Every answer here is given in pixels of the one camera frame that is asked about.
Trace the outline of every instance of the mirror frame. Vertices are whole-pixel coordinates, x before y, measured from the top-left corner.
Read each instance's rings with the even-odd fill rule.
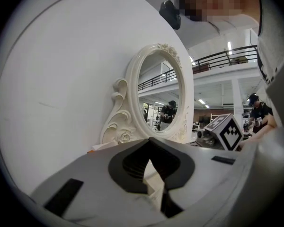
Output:
[[[142,112],[140,110],[139,95],[138,95],[138,80],[139,80],[141,67],[146,57],[157,52],[159,52],[160,55],[162,55],[175,70],[179,86],[179,103],[175,119],[172,121],[170,126],[164,131],[154,132],[145,123]],[[133,112],[132,117],[134,122],[136,122],[137,129],[145,137],[169,138],[173,136],[176,133],[176,131],[178,131],[179,127],[182,124],[181,118],[183,118],[183,115],[185,113],[184,107],[185,107],[185,93],[186,93],[182,66],[177,51],[173,47],[168,46],[167,44],[151,44],[145,46],[132,58],[131,62],[128,65],[125,79],[128,81],[129,84],[128,87],[129,108],[130,111]],[[157,87],[162,87],[162,85],[158,84],[154,87],[150,87],[150,90],[153,90],[154,88]]]
[[[141,66],[145,58],[155,52],[160,52],[175,70],[180,92],[176,117],[165,131],[160,132],[152,131],[146,124],[140,109],[138,96]],[[151,87],[150,90],[160,87],[162,85],[158,84]],[[117,91],[112,94],[115,105],[100,134],[101,144],[112,141],[121,144],[149,137],[160,137],[183,142],[187,134],[186,116],[189,109],[186,95],[187,82],[183,75],[180,58],[173,47],[167,44],[150,44],[142,48],[131,59],[125,78],[117,79],[114,88]]]

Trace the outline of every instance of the ceiling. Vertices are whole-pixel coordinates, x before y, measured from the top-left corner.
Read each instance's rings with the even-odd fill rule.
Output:
[[[159,10],[161,3],[168,0],[146,1],[149,2],[156,10]],[[181,16],[181,19],[181,28],[179,30],[175,30],[175,32],[187,49],[222,34],[235,32],[240,29],[258,27],[253,19],[245,15],[234,16],[226,21],[213,22],[213,24],[219,28],[220,32],[207,22],[194,22],[185,16]]]
[[[227,51],[228,42],[231,43],[232,49],[257,45],[257,34],[252,29],[237,30],[228,34],[222,34],[189,48],[188,53],[194,60],[197,60],[208,55]]]
[[[144,73],[149,71],[151,68],[159,65],[160,63],[164,62],[165,60],[166,59],[159,52],[148,55],[145,58],[145,60],[143,61],[143,64],[141,66],[140,75],[143,75]]]
[[[261,77],[239,79],[240,93],[242,101],[247,106],[248,96],[255,92],[261,92],[263,95],[260,97],[263,99],[265,92],[262,92],[262,80]],[[232,108],[233,106],[233,94],[231,81],[225,81],[223,83],[211,83],[202,86],[194,87],[194,99],[195,109],[206,109],[198,99],[205,101],[206,105],[209,105],[212,109]],[[179,90],[163,92],[153,94],[149,96],[140,97],[141,101],[145,103],[155,104],[162,106],[158,103],[167,104],[171,100],[175,100],[178,105]]]

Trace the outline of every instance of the pillar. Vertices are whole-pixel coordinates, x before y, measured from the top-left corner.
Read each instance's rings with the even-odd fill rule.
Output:
[[[243,128],[242,124],[242,114],[244,112],[242,105],[242,98],[240,93],[239,81],[238,79],[232,79],[232,95],[233,95],[233,116],[235,117],[240,128]]]

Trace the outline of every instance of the balcony railing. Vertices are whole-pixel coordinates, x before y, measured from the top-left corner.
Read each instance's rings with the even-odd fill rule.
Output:
[[[197,74],[200,72],[213,70],[216,68],[243,64],[256,60],[257,60],[257,46],[251,45],[251,46],[236,48],[231,51],[219,52],[195,60],[194,61],[195,65],[192,66],[192,69],[193,69],[193,74]],[[166,83],[173,80],[177,80],[176,73],[174,70],[169,70],[139,84],[138,91],[144,90],[148,87],[153,87],[160,83]]]

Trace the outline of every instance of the black t-shirt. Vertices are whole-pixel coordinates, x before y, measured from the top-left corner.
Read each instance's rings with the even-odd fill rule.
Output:
[[[250,117],[254,118],[255,121],[260,121],[264,119],[265,115],[271,113],[272,109],[266,105],[266,103],[261,103],[259,108],[253,108],[250,112]],[[260,127],[254,126],[253,133],[257,133],[260,129],[262,129],[267,123],[262,124]]]
[[[168,106],[164,106],[161,109],[161,113],[167,114],[170,116],[170,118],[165,119],[164,117],[161,117],[161,122],[163,123],[171,123],[172,122],[172,116],[176,114],[176,110],[173,108],[169,108]]]

